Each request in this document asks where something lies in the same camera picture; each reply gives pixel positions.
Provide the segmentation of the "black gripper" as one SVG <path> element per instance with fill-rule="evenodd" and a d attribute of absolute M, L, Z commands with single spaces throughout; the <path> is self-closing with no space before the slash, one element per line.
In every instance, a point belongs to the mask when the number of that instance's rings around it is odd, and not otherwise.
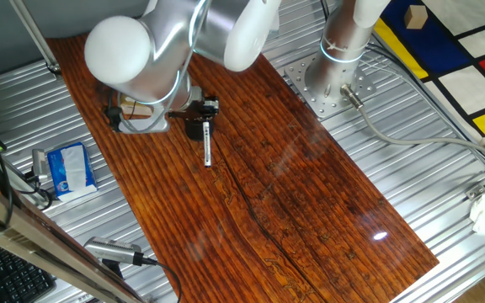
<path fill-rule="evenodd" d="M 191 100 L 185 109 L 170 111 L 168 117 L 171 119 L 182 119 L 198 121 L 201 124 L 207 122 L 214 125 L 214 119 L 219 112 L 219 100 L 217 98 Z"/>

